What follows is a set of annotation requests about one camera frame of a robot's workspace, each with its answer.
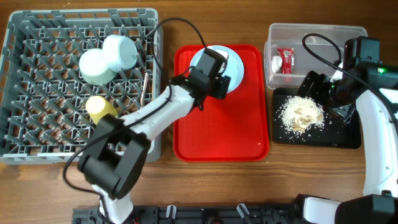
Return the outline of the light blue plate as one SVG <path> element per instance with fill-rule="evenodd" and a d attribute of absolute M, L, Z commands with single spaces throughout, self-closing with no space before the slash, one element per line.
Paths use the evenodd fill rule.
<path fill-rule="evenodd" d="M 229 59 L 226 62 L 224 57 L 211 49 L 216 47 L 229 53 Z M 221 46 L 212 45 L 199 50 L 191 61 L 192 69 L 188 76 L 188 80 L 194 85 L 204 89 L 206 94 L 211 96 L 212 84 L 216 77 L 229 76 L 228 92 L 235 90 L 243 80 L 244 65 L 238 54 L 232 49 Z"/>

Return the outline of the rice food waste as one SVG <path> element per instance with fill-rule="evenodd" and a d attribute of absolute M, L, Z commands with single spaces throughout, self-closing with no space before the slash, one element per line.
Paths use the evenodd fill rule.
<path fill-rule="evenodd" d="M 277 119 L 286 133 L 301 135 L 312 128 L 323 129 L 325 126 L 325 111 L 313 99 L 300 96 L 288 96 L 277 107 Z"/>

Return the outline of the red sauce packet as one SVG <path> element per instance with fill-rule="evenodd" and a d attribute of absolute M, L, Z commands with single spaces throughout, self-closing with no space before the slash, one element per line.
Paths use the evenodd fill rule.
<path fill-rule="evenodd" d="M 282 59 L 282 73 L 291 74 L 294 66 L 294 49 L 278 48 L 278 55 Z"/>

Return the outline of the white napkin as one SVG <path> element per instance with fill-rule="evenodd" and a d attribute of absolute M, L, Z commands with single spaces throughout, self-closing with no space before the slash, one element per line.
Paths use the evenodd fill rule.
<path fill-rule="evenodd" d="M 282 60 L 281 56 L 278 56 L 278 55 L 273 56 L 273 58 L 271 60 L 271 70 L 274 73 L 277 73 L 282 68 L 282 63 L 283 63 L 283 60 Z"/>

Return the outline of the white plastic fork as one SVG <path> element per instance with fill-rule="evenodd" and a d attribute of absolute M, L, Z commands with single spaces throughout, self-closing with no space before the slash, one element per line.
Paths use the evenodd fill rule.
<path fill-rule="evenodd" d="M 149 82 L 149 74 L 145 73 L 144 82 L 142 84 L 142 93 L 141 93 L 141 99 L 140 99 L 141 106 L 140 106 L 140 108 L 143 108 L 144 105 L 145 105 L 145 95 L 146 95 L 148 82 Z"/>

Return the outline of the light blue bowl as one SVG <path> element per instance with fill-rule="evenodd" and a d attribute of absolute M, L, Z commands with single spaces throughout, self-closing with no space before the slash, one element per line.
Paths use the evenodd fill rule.
<path fill-rule="evenodd" d="M 137 47 L 124 35 L 109 35 L 103 42 L 103 54 L 107 66 L 114 72 L 129 70 L 137 63 Z"/>

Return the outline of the yellow plastic cup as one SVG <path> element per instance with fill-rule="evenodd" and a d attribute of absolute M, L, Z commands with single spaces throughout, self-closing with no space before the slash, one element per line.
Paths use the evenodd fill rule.
<path fill-rule="evenodd" d="M 94 124 L 107 114 L 116 117 L 117 109 L 102 96 L 91 96 L 85 103 L 85 108 Z"/>

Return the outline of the green bowl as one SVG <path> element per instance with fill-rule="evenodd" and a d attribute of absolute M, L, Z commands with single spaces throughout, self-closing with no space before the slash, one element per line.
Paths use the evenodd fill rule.
<path fill-rule="evenodd" d="M 106 64 L 102 49 L 89 49 L 80 57 L 79 69 L 84 81 L 91 85 L 107 84 L 116 76 Z"/>

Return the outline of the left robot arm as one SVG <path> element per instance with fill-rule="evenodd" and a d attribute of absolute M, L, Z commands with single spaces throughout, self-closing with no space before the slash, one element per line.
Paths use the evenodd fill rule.
<path fill-rule="evenodd" d="M 230 77 L 224 76 L 229 54 L 205 47 L 188 76 L 178 75 L 155 100 L 120 119 L 104 115 L 78 161 L 78 169 L 99 195 L 99 210 L 108 223 L 123 223 L 133 211 L 129 193 L 136 184 L 151 142 L 174 121 L 207 97 L 223 99 Z"/>

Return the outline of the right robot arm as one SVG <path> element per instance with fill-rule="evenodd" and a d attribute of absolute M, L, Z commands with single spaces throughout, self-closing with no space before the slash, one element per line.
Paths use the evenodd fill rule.
<path fill-rule="evenodd" d="M 342 73 L 331 81 L 307 73 L 298 96 L 308 96 L 335 115 L 359 114 L 364 137 L 366 178 L 363 196 L 337 202 L 299 195 L 296 218 L 307 223 L 397 223 L 397 67 L 380 59 L 380 41 L 359 36 L 347 40 L 331 63 L 303 46 L 310 55 Z"/>

